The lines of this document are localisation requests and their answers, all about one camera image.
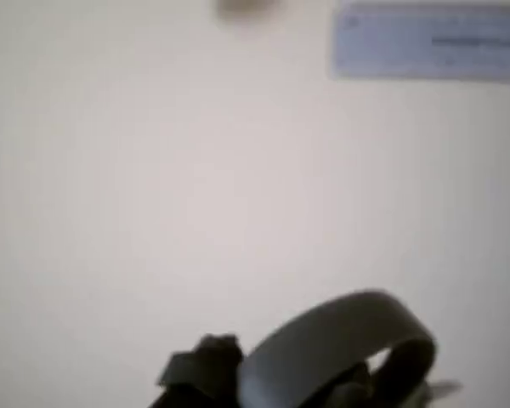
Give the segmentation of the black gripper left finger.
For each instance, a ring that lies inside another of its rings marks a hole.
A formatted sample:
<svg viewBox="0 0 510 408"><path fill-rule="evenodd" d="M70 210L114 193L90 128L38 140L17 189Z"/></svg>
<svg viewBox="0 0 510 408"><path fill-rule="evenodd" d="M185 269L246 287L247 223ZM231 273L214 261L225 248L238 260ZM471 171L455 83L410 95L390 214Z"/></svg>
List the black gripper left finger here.
<svg viewBox="0 0 510 408"><path fill-rule="evenodd" d="M191 350L172 354L157 385L154 408L237 407L243 353L233 334L206 335Z"/></svg>

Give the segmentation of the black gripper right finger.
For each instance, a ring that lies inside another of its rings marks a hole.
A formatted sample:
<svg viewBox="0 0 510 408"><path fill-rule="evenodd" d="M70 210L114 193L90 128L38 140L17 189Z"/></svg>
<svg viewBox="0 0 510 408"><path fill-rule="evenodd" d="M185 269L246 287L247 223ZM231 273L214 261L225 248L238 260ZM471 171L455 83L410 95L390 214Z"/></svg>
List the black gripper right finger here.
<svg viewBox="0 0 510 408"><path fill-rule="evenodd" d="M371 373L366 362L354 365L330 387L322 403L325 408L371 407Z"/></svg>

